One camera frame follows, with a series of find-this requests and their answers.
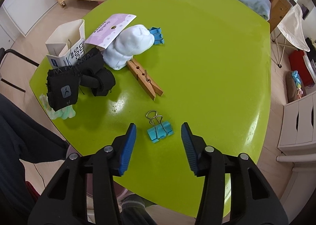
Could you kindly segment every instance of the gray logo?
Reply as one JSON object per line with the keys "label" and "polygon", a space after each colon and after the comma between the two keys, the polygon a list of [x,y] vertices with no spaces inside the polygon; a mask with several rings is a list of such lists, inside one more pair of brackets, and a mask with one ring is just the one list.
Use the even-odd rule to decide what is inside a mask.
{"label": "gray logo", "polygon": [[63,95],[63,98],[70,97],[71,96],[70,86],[66,85],[66,86],[62,87],[61,94]]}

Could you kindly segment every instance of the white fabric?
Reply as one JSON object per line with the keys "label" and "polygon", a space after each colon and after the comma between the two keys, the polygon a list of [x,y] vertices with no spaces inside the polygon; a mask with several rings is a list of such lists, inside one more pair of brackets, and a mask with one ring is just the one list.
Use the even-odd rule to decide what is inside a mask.
{"label": "white fabric", "polygon": [[278,24],[278,29],[296,48],[310,51],[302,29],[303,12],[299,4],[293,6]]}
{"label": "white fabric", "polygon": [[154,35],[145,26],[138,24],[123,30],[102,51],[103,60],[114,70],[122,69],[133,55],[141,54],[154,44]]}

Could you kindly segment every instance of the wooden clothespin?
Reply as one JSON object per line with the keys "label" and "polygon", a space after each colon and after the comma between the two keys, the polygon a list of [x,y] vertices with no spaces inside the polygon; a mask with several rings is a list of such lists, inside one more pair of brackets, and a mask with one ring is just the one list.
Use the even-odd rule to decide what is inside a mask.
{"label": "wooden clothespin", "polygon": [[148,75],[147,70],[145,70],[135,58],[127,61],[127,67],[152,100],[155,100],[156,93],[162,96],[162,89],[154,82]]}

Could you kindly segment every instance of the drawer handle slot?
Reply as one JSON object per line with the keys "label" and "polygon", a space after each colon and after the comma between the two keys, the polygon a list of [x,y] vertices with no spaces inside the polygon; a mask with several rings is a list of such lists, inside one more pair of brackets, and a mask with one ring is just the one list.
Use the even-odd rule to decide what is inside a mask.
{"label": "drawer handle slot", "polygon": [[297,118],[296,118],[296,131],[298,129],[298,116],[299,116],[300,113],[297,113]]}

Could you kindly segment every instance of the red fabric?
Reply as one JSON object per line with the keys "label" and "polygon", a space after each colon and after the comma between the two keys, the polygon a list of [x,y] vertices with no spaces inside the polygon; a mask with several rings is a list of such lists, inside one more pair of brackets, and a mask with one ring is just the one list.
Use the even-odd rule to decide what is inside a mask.
{"label": "red fabric", "polygon": [[26,188],[28,192],[30,193],[31,197],[33,198],[34,202],[37,202],[38,198],[40,197],[40,194],[37,193],[35,188],[32,186],[32,184],[28,181],[25,182]]}
{"label": "red fabric", "polygon": [[298,71],[300,78],[303,81],[305,86],[311,85],[314,83],[312,76],[310,75],[308,69],[306,68],[304,59],[304,51],[303,50],[294,50],[292,54],[289,56],[291,69],[292,71]]}

